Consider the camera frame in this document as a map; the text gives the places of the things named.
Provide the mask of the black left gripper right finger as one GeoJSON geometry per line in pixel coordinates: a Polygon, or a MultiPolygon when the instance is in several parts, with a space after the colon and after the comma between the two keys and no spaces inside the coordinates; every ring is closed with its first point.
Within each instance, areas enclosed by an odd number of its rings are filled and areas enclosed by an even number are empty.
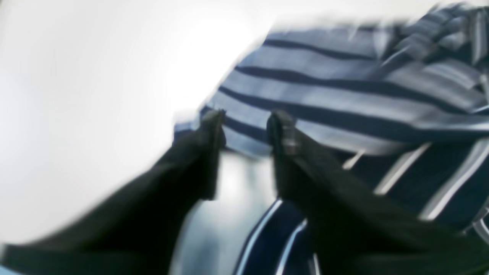
{"type": "Polygon", "coordinates": [[[325,275],[484,275],[488,245],[374,195],[283,111],[267,121],[281,199],[306,216],[325,275]]]}

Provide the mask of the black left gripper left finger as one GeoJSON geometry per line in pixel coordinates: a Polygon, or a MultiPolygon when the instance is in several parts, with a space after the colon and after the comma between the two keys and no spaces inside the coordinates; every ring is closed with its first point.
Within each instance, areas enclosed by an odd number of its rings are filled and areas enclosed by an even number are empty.
{"type": "Polygon", "coordinates": [[[217,190],[225,111],[209,111],[152,166],[70,226],[1,245],[22,275],[166,275],[187,214],[217,190]]]}

